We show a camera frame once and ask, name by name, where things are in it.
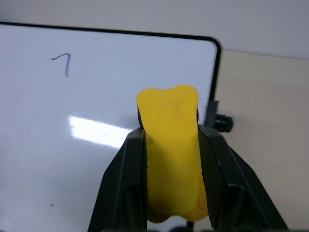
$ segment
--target whiteboard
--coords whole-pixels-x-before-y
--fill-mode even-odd
[[[104,171],[139,127],[137,93],[193,85],[199,122],[214,95],[210,38],[0,25],[0,39],[0,230],[87,231]]]

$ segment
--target black whiteboard border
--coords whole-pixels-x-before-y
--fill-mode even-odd
[[[0,22],[0,25],[11,25],[11,26],[23,26],[23,27],[34,27],[34,28],[49,28],[49,29],[64,29],[64,30],[80,30],[80,31],[92,31],[92,32],[107,32],[107,33],[117,33],[117,34],[130,34],[130,35],[146,35],[146,36],[157,36],[157,37],[170,37],[179,39],[191,39],[191,40],[205,40],[210,41],[215,44],[217,48],[217,54],[215,58],[215,64],[213,67],[213,74],[211,80],[211,91],[209,94],[209,100],[213,101],[216,92],[219,65],[221,59],[221,45],[220,43],[208,36],[198,36],[198,35],[183,35],[183,34],[168,34],[168,33],[158,33],[158,32],[145,32],[145,31],[129,31],[129,30],[114,30],[114,29],[97,29],[97,28],[79,28],[79,27],[65,27],[65,26],[51,26],[51,25],[40,25],[40,24],[27,24],[27,23],[12,23],[12,22]]]

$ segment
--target black bracket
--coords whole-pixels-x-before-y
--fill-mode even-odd
[[[218,132],[231,132],[233,118],[217,114],[219,101],[209,101],[204,125]]]

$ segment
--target handwritten number 7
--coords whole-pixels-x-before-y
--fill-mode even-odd
[[[67,60],[67,66],[66,66],[66,76],[69,77],[69,63],[70,63],[70,60],[71,60],[71,54],[69,53],[64,53],[58,57],[55,57],[55,58],[52,58],[52,60],[55,60],[55,59],[58,59],[59,57],[62,57],[64,55],[67,55],[68,56],[68,60]]]

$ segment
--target yellow foam block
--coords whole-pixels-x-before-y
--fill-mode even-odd
[[[137,95],[146,133],[148,220],[207,216],[197,135],[197,90],[192,86],[146,89]]]

